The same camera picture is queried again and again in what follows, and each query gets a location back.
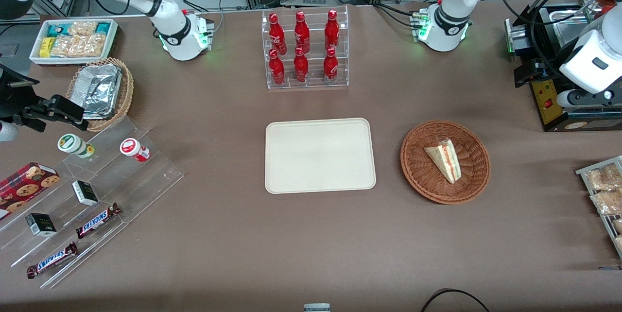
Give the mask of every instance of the cookie box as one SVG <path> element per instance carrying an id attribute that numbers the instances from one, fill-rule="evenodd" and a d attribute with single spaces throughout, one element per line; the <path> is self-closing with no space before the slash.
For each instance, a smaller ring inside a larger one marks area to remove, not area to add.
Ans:
<path id="1" fill-rule="evenodd" d="M 29 163 L 0 181 L 0 220 L 58 182 L 56 170 Z"/>
<path id="2" fill-rule="evenodd" d="M 102 54 L 99 57 L 41 57 L 39 51 L 41 49 L 41 45 L 44 44 L 44 41 L 49 36 L 49 31 L 51 26 L 60 23 L 71 23 L 74 21 L 82 21 L 82 22 L 98 22 L 99 24 L 109 24 L 109 28 L 106 33 L 106 40 L 104 42 L 104 48 L 102 50 Z M 111 18 L 80 18 L 80 19 L 53 19 L 46 20 L 41 24 L 41 29 L 39 29 L 39 33 L 37 35 L 37 40 L 35 40 L 35 44 L 33 45 L 33 50 L 31 50 L 30 59 L 33 63 L 39 64 L 40 66 L 79 66 L 80 64 L 86 64 L 95 62 L 96 60 L 103 60 L 108 58 L 110 54 L 113 43 L 115 42 L 115 35 L 118 30 L 117 22 L 115 22 Z"/>

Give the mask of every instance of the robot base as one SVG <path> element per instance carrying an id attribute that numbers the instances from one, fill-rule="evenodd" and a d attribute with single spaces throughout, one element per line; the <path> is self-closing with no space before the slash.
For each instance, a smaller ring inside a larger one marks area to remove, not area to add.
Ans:
<path id="1" fill-rule="evenodd" d="M 186 15 L 190 20 L 190 32 L 177 46 L 167 44 L 162 37 L 162 46 L 177 60 L 191 60 L 200 55 L 202 51 L 210 51 L 214 38 L 214 22 L 208 22 L 205 18 L 196 15 Z"/>
<path id="2" fill-rule="evenodd" d="M 418 15 L 411 17 L 411 25 L 422 27 L 413 29 L 413 38 L 415 42 L 423 42 L 434 51 L 449 52 L 464 40 L 468 24 L 455 35 L 447 35 L 434 20 L 434 12 L 437 8 L 438 4 L 433 4 L 429 8 L 420 9 Z"/>

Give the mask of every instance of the yellow label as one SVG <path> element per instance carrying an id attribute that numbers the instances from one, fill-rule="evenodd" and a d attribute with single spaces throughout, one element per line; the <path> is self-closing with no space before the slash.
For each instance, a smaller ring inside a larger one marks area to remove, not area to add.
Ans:
<path id="1" fill-rule="evenodd" d="M 564 109 L 557 104 L 557 91 L 553 81 L 532 82 L 531 89 L 534 91 L 538 111 L 545 124 L 552 122 L 564 113 Z"/>
<path id="2" fill-rule="evenodd" d="M 44 39 L 41 41 L 41 48 L 39 49 L 39 57 L 49 58 L 50 51 L 52 50 L 55 41 L 56 39 L 53 37 L 44 37 Z"/>

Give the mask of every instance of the small black box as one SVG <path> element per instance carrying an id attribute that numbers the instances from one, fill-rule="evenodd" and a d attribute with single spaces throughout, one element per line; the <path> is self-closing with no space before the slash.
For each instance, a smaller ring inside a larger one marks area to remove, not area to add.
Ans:
<path id="1" fill-rule="evenodd" d="M 26 222 L 34 235 L 51 237 L 56 234 L 56 228 L 49 215 L 32 212 L 26 216 Z"/>
<path id="2" fill-rule="evenodd" d="M 90 184 L 85 181 L 75 181 L 71 186 L 73 186 L 73 192 L 80 203 L 88 206 L 97 205 L 97 195 L 95 195 Z"/>

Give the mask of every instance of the snickers bar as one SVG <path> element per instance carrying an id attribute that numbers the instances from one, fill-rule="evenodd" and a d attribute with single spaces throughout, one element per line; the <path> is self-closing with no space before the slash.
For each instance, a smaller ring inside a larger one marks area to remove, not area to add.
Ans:
<path id="1" fill-rule="evenodd" d="M 41 261 L 38 265 L 28 267 L 28 270 L 26 271 L 28 279 L 33 279 L 51 266 L 58 265 L 60 261 L 63 261 L 73 255 L 78 255 L 78 247 L 76 246 L 76 243 L 71 242 L 66 248 Z"/>
<path id="2" fill-rule="evenodd" d="M 78 234 L 78 239 L 84 238 L 90 232 L 96 230 L 99 226 L 103 225 L 106 221 L 113 218 L 116 214 L 120 213 L 121 209 L 114 203 L 112 206 L 109 206 L 104 212 L 96 215 L 94 219 L 88 221 L 85 225 L 76 229 L 76 233 Z"/>

